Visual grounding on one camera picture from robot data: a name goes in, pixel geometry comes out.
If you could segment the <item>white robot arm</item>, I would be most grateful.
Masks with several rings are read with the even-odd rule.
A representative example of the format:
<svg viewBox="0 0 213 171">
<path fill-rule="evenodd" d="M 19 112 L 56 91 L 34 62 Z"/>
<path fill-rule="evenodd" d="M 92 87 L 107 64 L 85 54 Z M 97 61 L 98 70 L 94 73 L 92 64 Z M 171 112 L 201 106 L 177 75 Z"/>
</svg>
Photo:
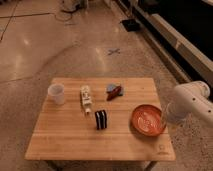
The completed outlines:
<svg viewBox="0 0 213 171">
<path fill-rule="evenodd" d="M 208 100 L 210 88 L 203 81 L 193 81 L 174 87 L 172 99 L 166 107 L 166 119 L 179 124 L 188 114 L 194 114 L 213 127 L 213 103 Z"/>
</svg>

